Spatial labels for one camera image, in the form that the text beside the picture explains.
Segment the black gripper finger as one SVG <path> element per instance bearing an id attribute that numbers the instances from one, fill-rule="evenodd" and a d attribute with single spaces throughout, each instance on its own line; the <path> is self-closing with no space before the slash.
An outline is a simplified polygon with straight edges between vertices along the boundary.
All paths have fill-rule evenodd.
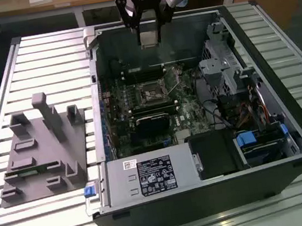
<path id="1" fill-rule="evenodd" d="M 170 7 L 165 0 L 161 0 L 158 4 L 156 4 L 155 8 L 155 21 L 156 21 L 156 36 L 157 42 L 161 42 L 161 27 L 172 21 L 173 17 L 173 8 Z"/>
<path id="2" fill-rule="evenodd" d="M 140 19 L 138 18 L 138 15 L 135 12 L 135 9 L 130 10 L 127 5 L 127 3 L 131 2 L 131 0 L 115 0 L 115 5 L 120 13 L 121 20 L 123 21 L 123 24 L 125 27 L 129 28 L 131 31 L 136 31 L 136 38 L 137 38 L 137 44 L 141 45 L 141 38 L 140 38 Z"/>

